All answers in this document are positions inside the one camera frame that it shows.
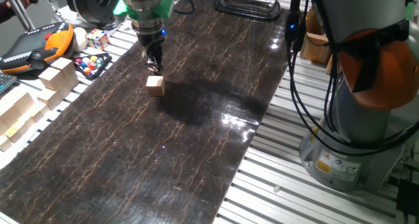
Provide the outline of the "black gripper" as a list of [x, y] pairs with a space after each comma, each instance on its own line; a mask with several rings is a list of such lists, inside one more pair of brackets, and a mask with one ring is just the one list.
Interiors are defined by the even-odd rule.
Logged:
[[134, 20], [134, 31], [144, 47], [143, 60], [145, 66], [155, 75], [162, 75], [164, 69], [162, 44], [165, 40], [162, 19]]

